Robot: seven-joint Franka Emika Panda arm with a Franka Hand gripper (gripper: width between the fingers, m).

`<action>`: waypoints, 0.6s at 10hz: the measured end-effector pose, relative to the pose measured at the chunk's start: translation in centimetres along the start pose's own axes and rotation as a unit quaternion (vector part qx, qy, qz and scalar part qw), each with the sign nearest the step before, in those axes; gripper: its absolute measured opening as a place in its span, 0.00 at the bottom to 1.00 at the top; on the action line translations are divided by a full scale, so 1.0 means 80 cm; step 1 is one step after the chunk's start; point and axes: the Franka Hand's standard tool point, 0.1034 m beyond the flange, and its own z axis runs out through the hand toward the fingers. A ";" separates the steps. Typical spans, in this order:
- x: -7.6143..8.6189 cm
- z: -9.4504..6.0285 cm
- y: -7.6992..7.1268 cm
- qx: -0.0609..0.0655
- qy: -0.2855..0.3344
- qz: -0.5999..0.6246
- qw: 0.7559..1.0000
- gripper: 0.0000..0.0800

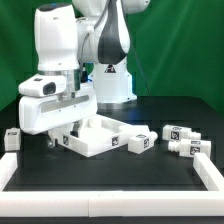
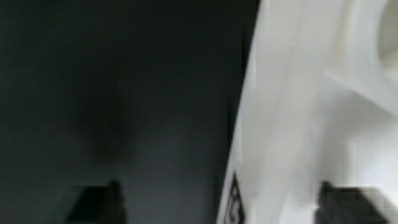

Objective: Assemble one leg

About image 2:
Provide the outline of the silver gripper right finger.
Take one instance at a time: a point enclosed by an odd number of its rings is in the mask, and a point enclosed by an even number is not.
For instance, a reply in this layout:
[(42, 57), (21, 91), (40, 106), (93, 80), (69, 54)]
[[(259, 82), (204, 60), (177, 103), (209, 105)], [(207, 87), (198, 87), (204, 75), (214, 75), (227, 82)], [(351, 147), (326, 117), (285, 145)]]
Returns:
[(323, 181), (316, 195), (314, 224), (398, 224), (394, 208), (371, 200), (358, 187)]

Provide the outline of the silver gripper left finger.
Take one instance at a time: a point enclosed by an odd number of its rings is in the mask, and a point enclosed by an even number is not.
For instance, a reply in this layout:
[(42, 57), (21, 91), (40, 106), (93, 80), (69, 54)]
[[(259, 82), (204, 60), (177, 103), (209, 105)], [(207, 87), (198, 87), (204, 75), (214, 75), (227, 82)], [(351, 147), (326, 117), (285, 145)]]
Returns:
[(67, 211), (63, 224), (125, 224), (124, 202), (117, 180), (102, 186), (86, 186)]

